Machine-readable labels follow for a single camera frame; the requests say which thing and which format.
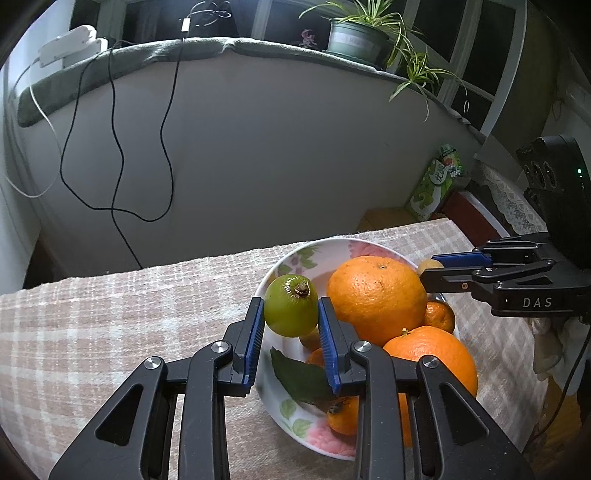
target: white bowl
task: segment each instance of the white bowl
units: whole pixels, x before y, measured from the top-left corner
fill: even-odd
[[[264,297],[267,287],[280,275],[302,274],[311,279],[318,296],[326,295],[326,285],[333,272],[344,262],[363,255],[390,257],[414,270],[417,266],[389,248],[354,238],[329,238],[305,244],[279,260],[258,286],[255,296]],[[339,436],[326,423],[326,414],[318,408],[294,401],[285,391],[273,371],[271,347],[285,356],[306,361],[311,353],[297,338],[277,335],[265,325],[261,357],[255,387],[275,422],[294,440],[322,455],[354,460],[355,438]]]

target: white lace doily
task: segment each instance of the white lace doily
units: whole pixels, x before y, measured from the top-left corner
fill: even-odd
[[[548,231],[545,222],[519,192],[516,185],[484,163],[479,163],[476,169],[479,170],[481,182],[490,188],[497,208],[517,234]]]

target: plaid tablecloth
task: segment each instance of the plaid tablecloth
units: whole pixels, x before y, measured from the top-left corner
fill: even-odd
[[[420,262],[472,245],[448,220],[356,235]],[[243,318],[267,270],[299,244],[202,258],[94,278],[70,278],[0,297],[0,424],[45,479],[119,384],[150,355],[192,356]],[[447,296],[474,356],[478,398],[522,448],[546,385],[531,370],[533,339],[521,319],[492,317],[467,294]],[[180,427],[177,412],[175,430]],[[330,459],[279,429],[255,390],[226,399],[232,478],[343,480],[352,462]],[[170,478],[176,478],[173,446]]]

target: pink flower pattern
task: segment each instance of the pink flower pattern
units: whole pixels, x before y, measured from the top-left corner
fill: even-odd
[[[329,427],[326,419],[320,419],[310,426],[306,441],[326,452],[345,457],[355,457],[355,437],[346,437],[335,434]]]
[[[349,253],[351,258],[356,257],[387,257],[399,262],[406,263],[402,257],[386,250],[379,245],[366,244],[364,242],[350,242]]]

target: metal screw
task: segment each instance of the metal screw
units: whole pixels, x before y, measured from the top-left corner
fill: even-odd
[[[216,353],[224,353],[226,350],[230,348],[227,342],[223,340],[218,340],[217,342],[212,343],[212,350]]]
[[[162,360],[159,357],[151,356],[144,360],[144,367],[146,367],[148,370],[154,370],[155,368],[158,368],[161,363]]]
[[[423,358],[423,365],[427,368],[439,367],[439,359],[435,356],[429,355]]]
[[[371,343],[367,340],[360,340],[359,342],[355,342],[353,348],[358,352],[369,352],[371,350]]]

